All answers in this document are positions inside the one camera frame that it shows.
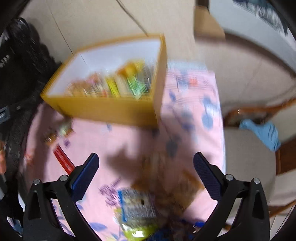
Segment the person's left hand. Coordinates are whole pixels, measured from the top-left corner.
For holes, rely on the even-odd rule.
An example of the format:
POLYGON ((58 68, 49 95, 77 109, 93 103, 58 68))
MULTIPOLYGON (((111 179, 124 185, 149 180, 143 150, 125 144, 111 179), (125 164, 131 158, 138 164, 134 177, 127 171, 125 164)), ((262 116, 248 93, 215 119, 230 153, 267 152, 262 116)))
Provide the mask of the person's left hand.
POLYGON ((0 173, 6 172, 6 153, 4 151, 4 142, 0 141, 0 173))

